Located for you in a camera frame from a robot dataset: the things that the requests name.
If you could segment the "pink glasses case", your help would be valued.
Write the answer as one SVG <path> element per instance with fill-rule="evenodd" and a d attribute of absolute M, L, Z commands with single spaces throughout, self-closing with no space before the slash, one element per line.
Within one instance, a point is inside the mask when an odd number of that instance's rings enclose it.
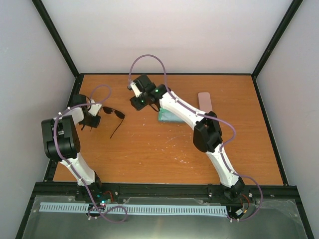
<path fill-rule="evenodd" d="M 199 109 L 208 113 L 212 111 L 212 102 L 209 92 L 199 92 L 198 93 L 198 104 Z"/>

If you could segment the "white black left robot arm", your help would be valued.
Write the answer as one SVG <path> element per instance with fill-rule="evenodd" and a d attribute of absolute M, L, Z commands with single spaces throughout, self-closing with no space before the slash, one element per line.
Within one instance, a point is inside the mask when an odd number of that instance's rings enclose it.
<path fill-rule="evenodd" d="M 101 102 L 95 102 L 82 94 L 75 95 L 66 110 L 59 112 L 55 118 L 41 122 L 46 156 L 64 165 L 75 177 L 78 186 L 87 186 L 87 196 L 95 201 L 103 197 L 104 188 L 97 173 L 88 166 L 80 153 L 76 125 L 97 128 L 101 108 Z"/>

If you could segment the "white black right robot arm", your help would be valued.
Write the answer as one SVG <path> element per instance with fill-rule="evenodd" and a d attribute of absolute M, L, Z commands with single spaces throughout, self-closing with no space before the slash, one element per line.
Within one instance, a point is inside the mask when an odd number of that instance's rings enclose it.
<path fill-rule="evenodd" d="M 225 197 L 233 201 L 241 194 L 245 184 L 225 152 L 219 124 L 222 120 L 214 112 L 206 113 L 193 107 L 166 85 L 156 86 L 145 74 L 130 80 L 128 89 L 135 94 L 130 102 L 137 111 L 155 105 L 159 110 L 168 110 L 189 125 L 193 130 L 193 144 L 212 162 Z"/>

